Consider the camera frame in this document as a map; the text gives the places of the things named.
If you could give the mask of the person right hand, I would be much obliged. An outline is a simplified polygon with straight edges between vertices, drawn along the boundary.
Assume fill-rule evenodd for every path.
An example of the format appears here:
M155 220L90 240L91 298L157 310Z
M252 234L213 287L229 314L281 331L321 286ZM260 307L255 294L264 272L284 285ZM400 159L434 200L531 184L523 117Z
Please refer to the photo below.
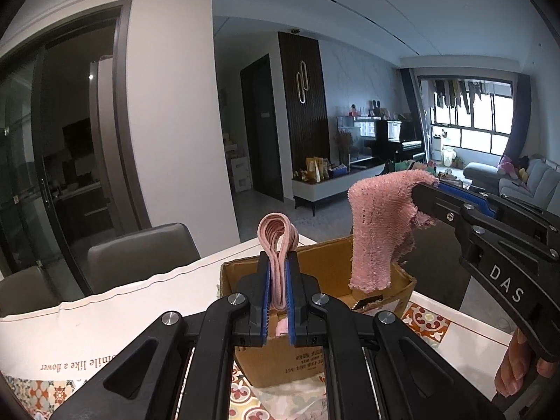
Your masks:
M548 362L542 359L532 363L532 349L529 341L520 329L516 329L496 372L496 391L504 397L513 396L522 388L524 377L529 369L536 367L540 376L551 378L558 366L558 362Z

